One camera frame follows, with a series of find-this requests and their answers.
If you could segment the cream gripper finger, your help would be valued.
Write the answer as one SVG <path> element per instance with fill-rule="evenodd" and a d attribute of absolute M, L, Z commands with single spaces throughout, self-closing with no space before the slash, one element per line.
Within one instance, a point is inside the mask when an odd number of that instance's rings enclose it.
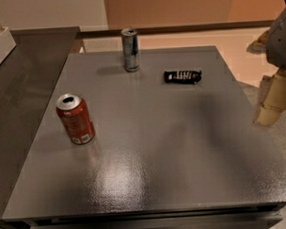
<path fill-rule="evenodd" d="M 279 68 L 272 76 L 262 78 L 253 122 L 262 126 L 275 124 L 286 110 L 286 69 Z"/>
<path fill-rule="evenodd" d="M 269 31 L 263 32 L 255 41 L 253 41 L 247 47 L 246 50 L 249 53 L 265 53 L 268 34 L 269 34 Z"/>

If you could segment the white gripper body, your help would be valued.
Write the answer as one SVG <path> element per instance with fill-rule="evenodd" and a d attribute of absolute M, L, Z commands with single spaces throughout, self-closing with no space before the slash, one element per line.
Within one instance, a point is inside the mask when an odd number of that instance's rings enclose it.
<path fill-rule="evenodd" d="M 286 69 L 286 7 L 269 29 L 266 58 L 269 64 Z"/>

